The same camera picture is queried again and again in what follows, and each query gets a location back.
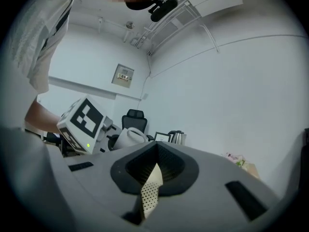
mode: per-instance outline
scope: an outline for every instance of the electrical panel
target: electrical panel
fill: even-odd
[[[132,82],[133,74],[134,74],[133,69],[118,64],[114,77],[112,79],[112,84],[129,88]]]

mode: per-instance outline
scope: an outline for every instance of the pipe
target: pipe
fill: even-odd
[[[186,8],[186,11],[193,17],[196,18],[196,16],[194,14],[192,14],[192,12],[190,10],[188,10],[188,8]]]
[[[189,24],[191,24],[192,22],[196,21],[200,19],[200,17],[197,17],[197,18],[194,18],[193,20],[189,21],[188,23],[184,24],[184,26],[181,28],[181,29],[178,29],[176,30],[175,32],[173,32],[172,34],[170,34],[167,38],[165,38],[159,45],[156,46],[155,50],[154,50],[154,53],[155,51],[158,49],[158,47],[160,45],[162,45],[165,41],[167,41],[170,37],[172,37],[175,33],[179,32],[180,30],[183,30],[185,27],[187,27]]]
[[[126,39],[127,39],[127,37],[129,36],[129,34],[130,34],[130,31],[129,31],[129,30],[126,31],[126,35],[125,35],[125,37],[124,37],[124,43],[126,42]]]
[[[110,21],[110,20],[104,20],[104,22],[110,23],[110,24],[112,24],[112,25],[115,25],[115,26],[117,26],[117,27],[120,27],[120,28],[122,28],[122,29],[127,30],[127,27],[124,27],[124,26],[122,26],[122,25],[120,25],[120,24],[117,24],[117,23],[115,23],[115,22],[112,22],[112,21]]]
[[[161,25],[157,30],[156,32],[153,34],[153,36],[150,38],[150,40],[153,39],[154,36],[157,35],[157,33],[159,33],[161,31],[161,29],[163,27],[165,27],[168,23],[170,23],[175,17],[179,16],[181,13],[184,12],[184,9],[182,9],[181,11],[177,12],[176,14],[173,14],[169,19],[166,20],[166,23],[164,25]]]
[[[212,36],[211,32],[208,30],[208,28],[205,25],[199,25],[200,27],[202,27],[208,34],[209,38],[211,39],[214,47],[216,48],[217,52],[220,53],[219,47],[216,43],[216,41],[214,40],[214,37]]]
[[[101,31],[101,23],[102,23],[103,18],[99,17],[98,19],[98,33],[100,34]]]
[[[199,15],[195,13],[195,11],[190,6],[187,6],[187,8],[189,8],[195,14],[196,17],[199,17]]]
[[[148,29],[148,28],[146,28],[146,27],[144,27],[144,29],[147,30],[147,31],[149,31],[149,32],[151,32],[151,33],[153,32],[152,30],[150,30],[150,29]]]
[[[173,11],[173,14],[174,13],[176,13],[179,9],[181,9],[183,6],[183,4],[186,2],[187,0],[183,0],[182,2],[180,2],[178,5],[177,5],[177,7],[174,9],[174,10],[172,10]],[[169,17],[169,16],[171,16],[171,12],[170,13],[168,13],[167,15],[165,15],[162,19],[161,19],[161,22],[162,23],[165,23],[165,19],[167,18],[167,17]],[[160,26],[162,23],[152,23],[150,26],[149,26],[149,28],[145,28],[147,31],[151,31],[151,32],[154,32],[155,30],[156,30],[156,28],[158,27],[158,26]]]
[[[140,40],[140,42],[137,44],[137,48],[139,49],[141,47],[141,45],[143,44],[143,42],[145,41],[146,37],[143,36],[142,39]]]

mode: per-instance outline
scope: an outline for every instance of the white wall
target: white wall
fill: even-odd
[[[117,95],[114,101],[113,122],[122,128],[121,118],[126,115],[129,109],[137,109],[139,99],[133,99],[123,95]]]
[[[203,18],[219,46],[274,35],[307,34],[283,0],[245,0],[243,5]],[[213,48],[207,33],[198,23],[184,29],[163,45],[152,57],[151,77]]]
[[[118,64],[134,69],[130,88],[112,84]],[[69,24],[67,34],[52,58],[49,75],[139,98],[149,67],[145,52],[123,43],[119,38]]]
[[[38,99],[50,112],[62,116],[74,102],[86,94],[90,94],[103,107],[106,115],[112,118],[116,95],[99,89],[50,78],[49,91],[38,95]]]
[[[282,197],[297,184],[309,126],[307,35],[281,0],[246,0],[207,26],[219,54],[193,28],[153,57],[140,103],[147,133],[183,130],[188,146],[242,154]]]

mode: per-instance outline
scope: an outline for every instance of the ceiling fixture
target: ceiling fixture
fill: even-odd
[[[134,22],[133,22],[133,21],[128,21],[128,22],[126,23],[126,27],[127,27],[128,29],[134,29],[134,27],[135,27]]]

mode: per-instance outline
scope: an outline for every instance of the black strip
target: black strip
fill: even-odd
[[[225,186],[251,221],[267,211],[239,181],[229,182]]]
[[[37,134],[37,133],[35,133],[35,132],[33,132],[33,131],[30,131],[30,130],[27,130],[27,129],[25,129],[25,131],[28,132],[28,133],[34,134],[34,135],[36,135],[37,137],[41,138],[41,135],[39,135],[39,134]]]
[[[81,169],[84,169],[84,168],[89,168],[91,166],[93,166],[93,164],[91,162],[87,161],[87,162],[71,165],[71,166],[69,166],[69,169],[72,172],[74,172],[74,171],[81,170]]]
[[[300,178],[298,187],[301,189],[309,183],[309,146],[306,145],[301,149],[300,153]]]
[[[65,13],[65,15],[61,18],[61,20],[59,20],[58,24],[56,25],[56,32],[53,34],[53,36],[55,36],[55,34],[58,32],[58,30],[62,27],[63,23],[65,23],[65,21],[68,19],[70,11],[71,11],[71,8],[72,8],[72,2],[73,2],[73,0],[71,0],[70,4],[66,8],[66,10],[69,8],[68,11],[66,13],[65,13],[65,11],[62,13],[62,14]],[[47,38],[45,40],[45,43],[44,43],[44,45],[42,47],[42,50],[47,46],[48,40],[49,40],[49,38]]]

